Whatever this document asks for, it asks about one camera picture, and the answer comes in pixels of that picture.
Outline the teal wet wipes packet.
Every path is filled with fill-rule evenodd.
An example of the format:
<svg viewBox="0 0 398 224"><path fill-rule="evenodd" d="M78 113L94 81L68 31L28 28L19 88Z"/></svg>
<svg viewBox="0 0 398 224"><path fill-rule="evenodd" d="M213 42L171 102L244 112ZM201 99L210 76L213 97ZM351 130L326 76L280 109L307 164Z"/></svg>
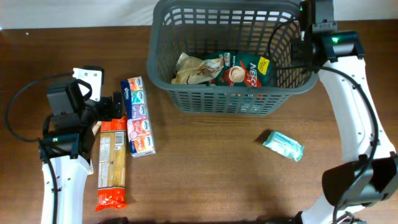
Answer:
<svg viewBox="0 0 398 224"><path fill-rule="evenodd" d="M295 162L303 156L303 145L277 131L271 132L262 145Z"/></svg>

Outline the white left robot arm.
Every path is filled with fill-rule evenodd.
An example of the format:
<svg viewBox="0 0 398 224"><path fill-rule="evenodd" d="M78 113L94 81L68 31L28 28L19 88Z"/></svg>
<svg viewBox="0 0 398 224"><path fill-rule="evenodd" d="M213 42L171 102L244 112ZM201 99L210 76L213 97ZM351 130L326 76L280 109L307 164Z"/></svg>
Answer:
<svg viewBox="0 0 398 224"><path fill-rule="evenodd" d="M47 90L52 113L43 123L39 140L44 175L42 223L82 222L98 123L122 116L121 94L103 97L102 85L103 81L66 78Z"/></svg>

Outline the beige snack pouch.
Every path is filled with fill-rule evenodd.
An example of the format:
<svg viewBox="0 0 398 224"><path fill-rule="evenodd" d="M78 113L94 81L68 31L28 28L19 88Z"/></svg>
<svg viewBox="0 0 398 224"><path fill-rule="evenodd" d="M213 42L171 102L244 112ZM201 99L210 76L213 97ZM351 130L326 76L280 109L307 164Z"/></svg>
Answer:
<svg viewBox="0 0 398 224"><path fill-rule="evenodd" d="M175 66L174 85L196 85L215 79L224 68L223 57L202 60L181 53Z"/></svg>

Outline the green Nescafe coffee bag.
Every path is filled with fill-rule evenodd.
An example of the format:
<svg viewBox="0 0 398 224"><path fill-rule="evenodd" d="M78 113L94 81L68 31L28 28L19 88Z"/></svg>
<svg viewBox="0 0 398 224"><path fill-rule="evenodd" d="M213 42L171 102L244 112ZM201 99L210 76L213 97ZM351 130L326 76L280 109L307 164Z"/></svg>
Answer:
<svg viewBox="0 0 398 224"><path fill-rule="evenodd" d="M260 55L237 52L215 52L204 59L223 57L224 68L210 83L219 86L271 86L273 64Z"/></svg>

